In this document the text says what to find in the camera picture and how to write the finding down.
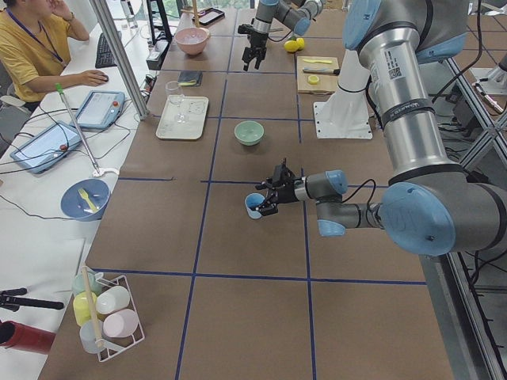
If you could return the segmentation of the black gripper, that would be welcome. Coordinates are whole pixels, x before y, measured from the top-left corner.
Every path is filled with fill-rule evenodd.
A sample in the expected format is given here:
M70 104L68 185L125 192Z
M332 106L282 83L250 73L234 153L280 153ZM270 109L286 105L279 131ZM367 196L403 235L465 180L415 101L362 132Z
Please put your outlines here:
M265 30L258 30L253 25L241 24L238 26L238 34L247 35L250 45L245 47L242 53L242 61L244 62L243 70L248 71L250 62L254 59L255 54L255 69L259 69L261 63L265 60L266 43L269 37L269 32Z
M267 190L265 201L257 206L257 212L262 216L276 214L278 205L281 203L307 200L306 179L304 177L297 178L286 166L285 158L275 166L273 175L260 184L256 184L255 188Z

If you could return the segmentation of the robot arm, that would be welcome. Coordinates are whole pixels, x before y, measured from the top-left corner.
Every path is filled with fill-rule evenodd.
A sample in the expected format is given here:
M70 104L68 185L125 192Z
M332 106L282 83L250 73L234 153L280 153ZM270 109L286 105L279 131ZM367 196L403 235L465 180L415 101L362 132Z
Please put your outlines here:
M266 44L273 20L289 28L298 36L303 36L324 8L325 1L279 1L261 0L258 3L255 18L249 24L238 26L238 34L247 35L250 42L242 54L244 71L248 71L250 62L255 60L254 68L259 69L265 59Z
M506 251L506 192L471 183L448 159L433 103L419 66L457 55L467 31L466 1L355 1L343 44L366 70L395 171L380 203L349 204L340 170L296 177L286 165L262 182L256 211L276 213L281 203L316 202L318 229L341 236L348 228L380 228L400 248L418 255Z

